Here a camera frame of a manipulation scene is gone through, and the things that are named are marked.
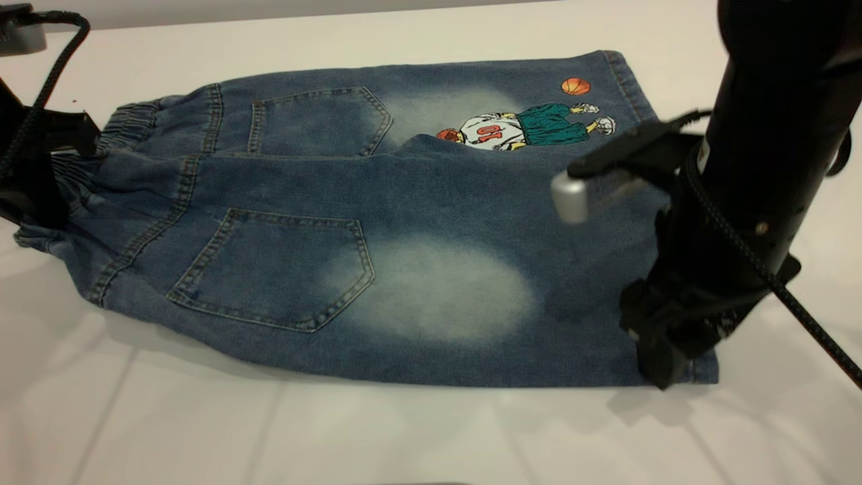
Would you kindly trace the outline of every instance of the denim shorts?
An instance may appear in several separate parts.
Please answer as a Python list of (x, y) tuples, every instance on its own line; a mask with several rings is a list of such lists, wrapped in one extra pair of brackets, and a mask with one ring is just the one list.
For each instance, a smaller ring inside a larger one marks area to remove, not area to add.
[[(16, 240), (63, 260), (92, 304), (244, 361), (645, 385), (618, 301), (653, 264), (667, 197), (644, 187), (566, 226), (549, 186), (650, 119), (614, 52), (235, 79), (122, 106), (97, 156), (55, 154), (68, 223), (25, 221)], [(683, 380), (717, 378), (709, 353)]]

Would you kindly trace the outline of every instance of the cartoon print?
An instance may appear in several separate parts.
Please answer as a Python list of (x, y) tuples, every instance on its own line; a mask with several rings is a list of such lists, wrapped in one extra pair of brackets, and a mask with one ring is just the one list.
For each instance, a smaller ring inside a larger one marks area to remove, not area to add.
[(581, 103), (568, 106), (562, 103), (534, 106), (522, 113), (487, 113), (472, 117), (460, 129), (447, 128), (437, 138), (485, 150), (514, 151), (526, 145), (562, 145), (590, 138), (598, 131), (611, 135), (616, 121), (599, 117), (588, 125), (570, 123), (571, 113), (597, 113), (598, 107)]

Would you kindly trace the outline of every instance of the white surface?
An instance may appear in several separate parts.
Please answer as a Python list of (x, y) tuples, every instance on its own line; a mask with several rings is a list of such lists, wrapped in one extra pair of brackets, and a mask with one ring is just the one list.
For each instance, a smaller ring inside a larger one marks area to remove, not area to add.
[[(472, 42), (504, 30), (506, 48)], [(49, 52), (0, 60), (29, 102)], [(104, 123), (119, 104), (238, 76), (325, 66), (623, 52), (660, 116), (711, 105), (725, 54), (691, 0), (482, 7), (94, 33), (51, 107)], [(800, 123), (805, 110), (800, 109)], [(854, 127), (862, 140), (859, 124)], [(796, 239), (791, 288), (862, 360), (859, 151)], [(385, 386), (231, 360), (99, 311), (60, 261), (0, 224), (0, 483), (457, 481), (817, 484), (862, 479), (862, 394), (775, 299), (723, 343), (721, 384), (476, 390)]]
[(38, 10), (78, 12), (93, 28), (224, 22), (299, 16), (441, 9), (537, 0), (30, 0)]

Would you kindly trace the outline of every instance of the sneaker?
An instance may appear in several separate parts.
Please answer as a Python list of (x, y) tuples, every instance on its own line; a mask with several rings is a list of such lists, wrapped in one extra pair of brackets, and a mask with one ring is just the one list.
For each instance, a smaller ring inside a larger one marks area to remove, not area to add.
[(575, 113), (597, 113), (598, 106), (589, 103), (575, 104), (572, 106), (572, 112)]
[(596, 129), (602, 135), (613, 135), (616, 131), (616, 121), (612, 117), (601, 117), (596, 120)]

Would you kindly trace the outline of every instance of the basketball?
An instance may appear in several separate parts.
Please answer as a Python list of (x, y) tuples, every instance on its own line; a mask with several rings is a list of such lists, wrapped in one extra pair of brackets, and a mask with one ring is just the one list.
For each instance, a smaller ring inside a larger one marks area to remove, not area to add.
[(569, 78), (563, 81), (563, 92), (572, 96), (579, 96), (590, 91), (590, 83), (581, 78)]

